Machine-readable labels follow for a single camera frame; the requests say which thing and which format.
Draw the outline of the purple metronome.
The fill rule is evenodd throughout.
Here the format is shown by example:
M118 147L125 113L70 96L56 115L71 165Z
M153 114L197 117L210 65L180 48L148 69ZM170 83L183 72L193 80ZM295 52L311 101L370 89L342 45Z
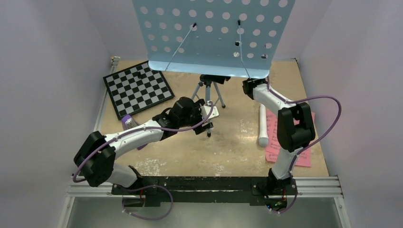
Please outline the purple metronome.
M123 141L125 141L126 143L129 143L131 146L133 146L134 144L134 140L136 140L138 138L138 134L141 133L141 131L143 131L143 128L140 130L140 128L138 128L138 126L140 126L140 124L129 114L125 115L122 120L122 126L123 126L123 130L129 130L132 128L137 129L137 132L132 132L131 134L126 135L124 138L122 138ZM141 150L143 149L147 144L139 144L138 142L135 143L135 145L137 145L136 149L137 150Z

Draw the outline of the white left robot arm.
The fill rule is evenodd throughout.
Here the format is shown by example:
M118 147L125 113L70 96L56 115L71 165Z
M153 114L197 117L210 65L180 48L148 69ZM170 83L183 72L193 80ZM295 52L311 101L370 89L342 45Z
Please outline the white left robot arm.
M77 171L72 181L85 181L91 187L108 182L122 186L129 194L137 194L142 187L140 173L132 166L116 164L117 158L179 132L194 131L199 135L212 128L211 120L218 116L218 108L213 101L193 101L181 97L172 107L139 126L106 135L94 131L73 159Z

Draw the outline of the light blue music stand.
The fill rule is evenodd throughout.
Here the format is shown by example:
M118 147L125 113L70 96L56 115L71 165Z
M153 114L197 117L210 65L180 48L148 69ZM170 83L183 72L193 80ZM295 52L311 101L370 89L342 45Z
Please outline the light blue music stand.
M160 72L244 78L252 100L277 112L291 107L268 81L292 0L135 0L148 65Z

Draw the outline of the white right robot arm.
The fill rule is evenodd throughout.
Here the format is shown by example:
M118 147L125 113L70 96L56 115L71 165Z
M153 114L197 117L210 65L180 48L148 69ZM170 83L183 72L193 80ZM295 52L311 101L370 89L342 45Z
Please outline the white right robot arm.
M280 151L268 172L267 188L272 193L279 193L286 183L291 182L298 153L316 137L311 108L305 102L287 99L269 86L265 79L246 79L242 88L245 95L264 105L277 117L276 134Z

